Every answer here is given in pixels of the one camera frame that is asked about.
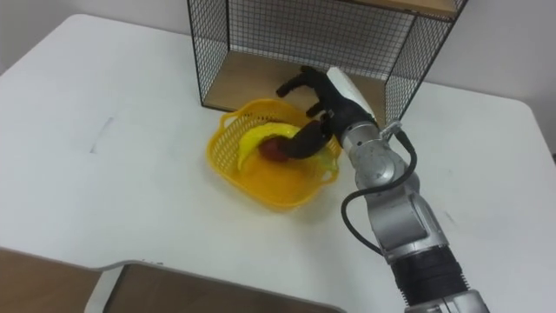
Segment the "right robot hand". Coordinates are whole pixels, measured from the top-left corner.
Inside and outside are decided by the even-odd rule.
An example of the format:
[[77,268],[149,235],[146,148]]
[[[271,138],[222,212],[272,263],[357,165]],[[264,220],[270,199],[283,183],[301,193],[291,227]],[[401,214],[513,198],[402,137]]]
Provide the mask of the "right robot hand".
[[303,126],[292,138],[276,139],[276,148],[287,158],[306,159],[316,155],[332,137],[341,139],[353,124],[377,122],[357,102],[344,97],[328,76],[313,67],[301,66],[301,73],[287,80],[276,90],[278,97],[307,86],[314,91],[318,102],[306,111],[309,118],[324,112],[324,117]]

